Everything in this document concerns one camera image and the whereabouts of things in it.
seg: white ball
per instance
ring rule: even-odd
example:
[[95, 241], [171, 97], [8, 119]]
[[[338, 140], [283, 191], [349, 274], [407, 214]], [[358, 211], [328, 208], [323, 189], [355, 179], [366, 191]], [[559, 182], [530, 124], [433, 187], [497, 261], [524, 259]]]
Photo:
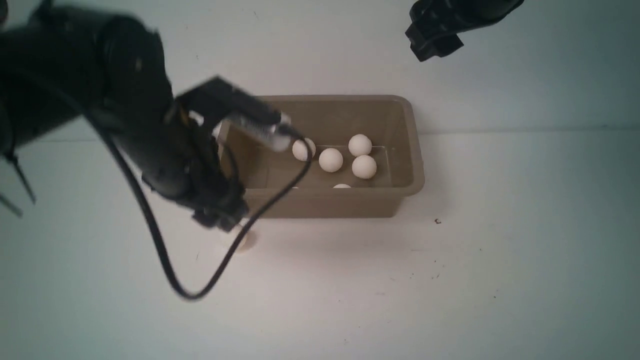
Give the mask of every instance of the white ball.
[[342, 167], [342, 154], [330, 147], [320, 153], [320, 167], [326, 172], [336, 172]]
[[376, 174], [378, 164], [369, 155], [358, 156], [351, 164], [351, 171], [360, 179], [370, 179]]
[[[221, 244], [227, 249], [230, 248], [231, 244], [234, 243], [234, 241], [236, 240], [236, 237], [238, 236], [241, 230], [242, 230], [242, 226], [237, 225], [228, 233], [222, 233], [220, 236]], [[242, 239], [242, 241], [240, 241], [240, 245], [238, 245], [238, 248], [236, 249], [236, 254], [247, 251], [255, 243], [255, 241], [256, 241], [255, 232], [252, 230], [249, 230], [247, 234], [244, 236], [244, 238]]]
[[353, 156], [369, 155], [371, 140], [363, 134], [357, 134], [349, 140], [349, 152]]
[[[311, 141], [310, 138], [305, 138], [305, 140], [311, 147], [311, 158], [313, 158], [316, 155], [316, 145], [313, 141]], [[296, 140], [296, 142], [293, 143], [293, 147], [291, 147], [291, 151], [293, 152], [293, 156], [295, 156], [296, 159], [300, 161], [307, 160], [307, 147], [305, 147], [305, 144], [302, 142], [302, 140]]]

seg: wire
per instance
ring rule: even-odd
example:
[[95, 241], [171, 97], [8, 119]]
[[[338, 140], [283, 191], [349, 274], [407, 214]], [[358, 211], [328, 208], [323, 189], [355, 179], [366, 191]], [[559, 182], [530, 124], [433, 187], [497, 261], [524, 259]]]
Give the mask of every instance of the wire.
[[[101, 128], [100, 124], [94, 119], [94, 117], [92, 116], [90, 111], [88, 111], [82, 104], [80, 104], [72, 96], [67, 94], [60, 87], [52, 84], [50, 81], [44, 79], [41, 76], [38, 76], [36, 74], [32, 74], [32, 73], [30, 73], [28, 71], [25, 71], [25, 70], [22, 70], [22, 69], [9, 69], [8, 72], [12, 73], [12, 74], [15, 74], [15, 75], [22, 76], [24, 79], [26, 79], [26, 80], [30, 81], [32, 84], [40, 87], [42, 90], [45, 90], [46, 92], [49, 92], [51, 95], [58, 97], [60, 100], [65, 102], [68, 106], [70, 106], [74, 111], [76, 111], [79, 114], [83, 115], [87, 119], [87, 121], [92, 125], [94, 130], [100, 136], [100, 139], [102, 140], [102, 142], [104, 142], [104, 145], [107, 147], [107, 149], [111, 153], [113, 159], [116, 161], [116, 164], [118, 165], [118, 167], [122, 171], [122, 174], [126, 178], [127, 183], [129, 184], [129, 187], [131, 188], [131, 191], [133, 192], [133, 195], [136, 198], [136, 201], [138, 202], [138, 206], [140, 207], [140, 210], [143, 213], [143, 216], [145, 217], [145, 221], [147, 222], [147, 226], [149, 228], [149, 232], [151, 233], [151, 237], [153, 239], [154, 245], [156, 246], [156, 252], [158, 254], [158, 258], [160, 260], [160, 264], [161, 264], [161, 266], [163, 268], [163, 271], [164, 271], [164, 274], [165, 274], [167, 280], [169, 281], [169, 284], [171, 285], [171, 287], [173, 288], [173, 290], [176, 293], [178, 293], [181, 297], [183, 297], [186, 300], [198, 300], [198, 299], [201, 299], [211, 291], [211, 289], [216, 284], [216, 282], [218, 281], [218, 279], [220, 278], [222, 273], [225, 271], [225, 269], [226, 269], [227, 265], [229, 264], [229, 261], [231, 260], [231, 257], [233, 256], [234, 252], [236, 251], [236, 249], [238, 248], [238, 246], [242, 242], [242, 240], [245, 237], [245, 235], [249, 232], [251, 227], [254, 225], [254, 223], [256, 221], [258, 221], [258, 219], [271, 206], [273, 206], [273, 204], [278, 202], [291, 189], [293, 189], [293, 187], [296, 186], [296, 184], [298, 184], [302, 180], [303, 177], [305, 177], [305, 175], [309, 171], [309, 168], [311, 167], [312, 151], [311, 151], [311, 147], [309, 146], [309, 144], [306, 141], [304, 141], [304, 136], [300, 135], [292, 127], [289, 127], [289, 126], [281, 127], [281, 130], [282, 130], [283, 134], [290, 135], [293, 138], [295, 138], [296, 140], [302, 140], [302, 142], [305, 144], [305, 147], [307, 148], [307, 161], [305, 162], [305, 165], [303, 166], [303, 168], [300, 171], [300, 173], [289, 184], [287, 184], [282, 190], [280, 190], [273, 198], [271, 198], [269, 201], [267, 201], [267, 203], [265, 203], [262, 207], [260, 207], [249, 218], [249, 220], [247, 220], [247, 222], [243, 226], [242, 230], [240, 230], [240, 232], [236, 236], [236, 239], [234, 240], [233, 244], [231, 245], [231, 247], [229, 248], [229, 250], [225, 254], [225, 257], [220, 262], [220, 265], [218, 265], [218, 269], [213, 274], [213, 276], [211, 277], [209, 282], [204, 286], [204, 288], [202, 288], [202, 290], [200, 290], [197, 293], [190, 293], [190, 292], [187, 292], [182, 287], [182, 285], [178, 281], [178, 278], [175, 275], [175, 272], [173, 271], [173, 267], [171, 265], [171, 261], [169, 259], [169, 255], [167, 253], [166, 246], [164, 245], [164, 240], [163, 240], [163, 237], [162, 237], [162, 233], [160, 232], [160, 228], [158, 227], [158, 224], [157, 224], [156, 218], [155, 218], [155, 216], [153, 214], [153, 211], [151, 209], [151, 206], [149, 205], [149, 203], [147, 201], [147, 197], [143, 193], [138, 180], [136, 179], [135, 175], [131, 171], [131, 168], [129, 167], [127, 162], [124, 160], [122, 154], [118, 150], [117, 146], [114, 144], [114, 142], [111, 139], [111, 137], [109, 136], [109, 134], [103, 128]], [[230, 154], [230, 159], [231, 159], [231, 162], [232, 162], [232, 166], [235, 167], [234, 170], [237, 170], [237, 164], [236, 164], [235, 157], [233, 157], [231, 152], [229, 152], [229, 154]]]

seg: white table surface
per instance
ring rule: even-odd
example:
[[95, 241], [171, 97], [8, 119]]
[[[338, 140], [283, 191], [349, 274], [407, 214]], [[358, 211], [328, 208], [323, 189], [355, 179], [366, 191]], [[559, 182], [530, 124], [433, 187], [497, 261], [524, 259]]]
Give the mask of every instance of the white table surface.
[[[388, 220], [262, 220], [203, 301], [169, 288], [98, 142], [20, 152], [0, 189], [2, 359], [638, 359], [640, 133], [428, 135]], [[157, 198], [201, 287], [224, 249]], [[435, 219], [442, 221], [435, 224]]]
[[[40, 0], [9, 0], [10, 25]], [[526, 0], [417, 61], [415, 0], [57, 0], [131, 13], [163, 39], [176, 93], [220, 74], [257, 95], [393, 94], [421, 133], [640, 129], [640, 1]], [[49, 136], [95, 139], [84, 122]]]

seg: ping pong ball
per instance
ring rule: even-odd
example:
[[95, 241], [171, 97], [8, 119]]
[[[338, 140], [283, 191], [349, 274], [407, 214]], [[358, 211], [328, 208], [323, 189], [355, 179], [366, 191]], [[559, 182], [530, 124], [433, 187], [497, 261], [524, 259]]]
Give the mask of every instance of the ping pong ball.
[[353, 175], [356, 175], [360, 179], [372, 178], [377, 170], [378, 164], [376, 164], [376, 160], [373, 160], [369, 155], [358, 156], [356, 160], [353, 160], [353, 164], [351, 164]]
[[[307, 141], [307, 144], [309, 144], [309, 147], [311, 147], [311, 158], [313, 158], [316, 155], [316, 145], [309, 138], [305, 138], [305, 141]], [[307, 160], [307, 147], [302, 142], [302, 140], [296, 140], [296, 142], [293, 143], [291, 151], [293, 152], [293, 156], [296, 159], [300, 161]]]
[[320, 163], [320, 167], [324, 171], [336, 172], [342, 167], [342, 154], [338, 150], [330, 147], [320, 153], [318, 163]]
[[349, 140], [349, 152], [353, 156], [369, 155], [371, 140], [363, 134], [357, 134]]

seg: plastic bin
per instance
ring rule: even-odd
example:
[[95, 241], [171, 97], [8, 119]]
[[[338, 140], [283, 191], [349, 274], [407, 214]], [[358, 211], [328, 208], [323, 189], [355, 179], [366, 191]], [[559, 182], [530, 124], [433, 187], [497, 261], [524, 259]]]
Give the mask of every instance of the plastic bin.
[[[294, 95], [267, 96], [262, 100], [291, 116], [293, 126], [316, 144], [314, 162], [307, 176], [266, 214], [268, 218], [385, 218], [395, 215], [403, 199], [424, 185], [422, 156], [411, 104], [393, 95]], [[354, 157], [347, 144], [356, 134], [373, 143], [371, 156], [378, 164], [370, 180], [355, 177]], [[238, 162], [246, 186], [245, 199], [253, 212], [282, 189], [300, 171], [303, 162], [291, 152], [273, 152], [241, 130], [224, 124], [218, 138]], [[338, 149], [342, 168], [327, 173], [317, 158], [327, 147]], [[220, 149], [221, 166], [230, 172]], [[336, 184], [351, 188], [334, 189]]]

